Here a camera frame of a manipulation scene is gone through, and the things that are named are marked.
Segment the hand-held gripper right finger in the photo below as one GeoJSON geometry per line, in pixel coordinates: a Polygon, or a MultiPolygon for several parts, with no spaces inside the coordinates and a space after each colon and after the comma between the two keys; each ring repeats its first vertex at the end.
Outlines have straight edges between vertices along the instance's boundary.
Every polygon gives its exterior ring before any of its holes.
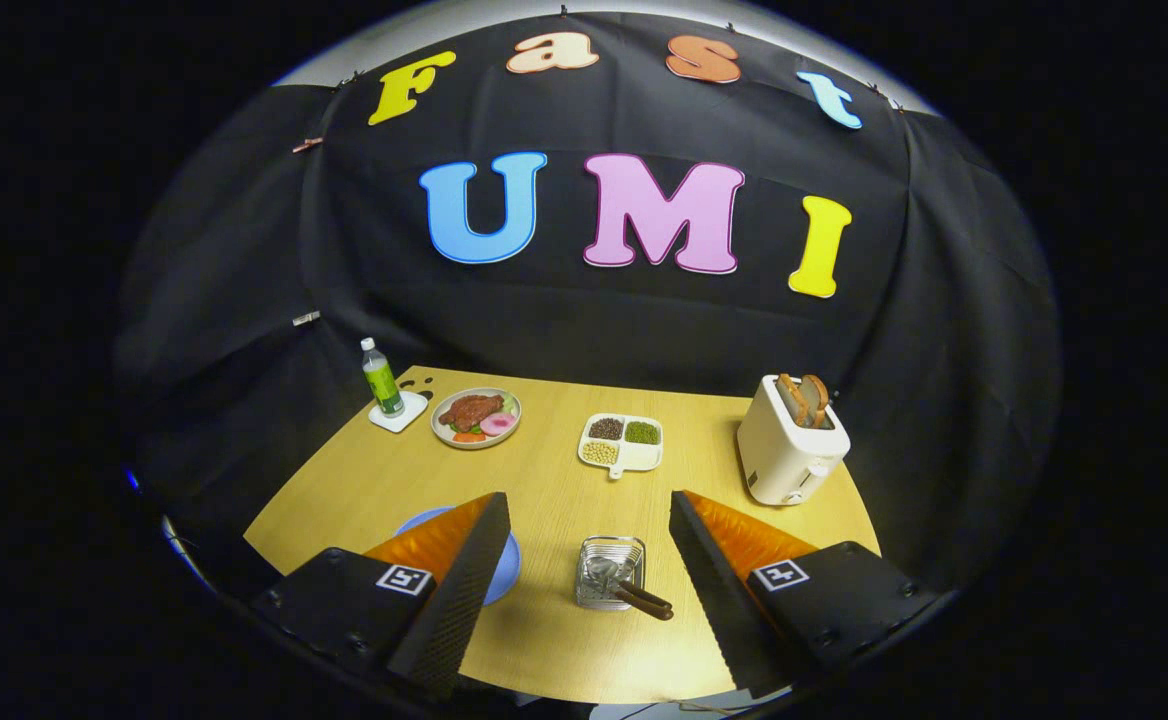
{"type": "Polygon", "coordinates": [[[936,591],[868,551],[818,548],[683,489],[668,529],[736,687],[812,687],[898,638],[936,591]]]}

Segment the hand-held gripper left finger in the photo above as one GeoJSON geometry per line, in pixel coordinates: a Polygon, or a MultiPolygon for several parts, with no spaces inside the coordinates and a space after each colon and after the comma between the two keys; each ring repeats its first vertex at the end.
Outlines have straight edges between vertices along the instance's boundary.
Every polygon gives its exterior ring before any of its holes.
{"type": "Polygon", "coordinates": [[[506,493],[479,496],[371,551],[317,553],[252,611],[343,676],[446,700],[508,534],[506,493]]]}

